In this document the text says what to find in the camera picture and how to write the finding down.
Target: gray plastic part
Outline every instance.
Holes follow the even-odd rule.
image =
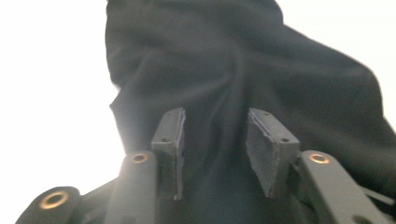
[[[122,163],[105,224],[157,223],[158,167],[154,153],[134,151]]]
[[[183,124],[185,111],[177,108],[166,112],[151,141],[151,150],[161,166],[160,197],[182,198]]]
[[[294,195],[290,195],[290,207],[293,213],[294,223],[318,224],[318,217],[315,211],[301,203]]]
[[[313,160],[315,155],[327,160]],[[323,152],[305,151],[299,167],[319,223],[388,223],[334,157]]]
[[[300,142],[270,113],[249,109],[247,154],[268,198],[287,197],[290,164],[299,157]]]

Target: black cloth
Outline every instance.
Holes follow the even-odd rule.
[[[126,152],[146,147],[164,112],[186,109],[185,198],[163,223],[290,223],[250,168],[250,107],[276,116],[301,150],[396,196],[396,137],[374,75],[285,26],[276,2],[109,0],[106,49]]]

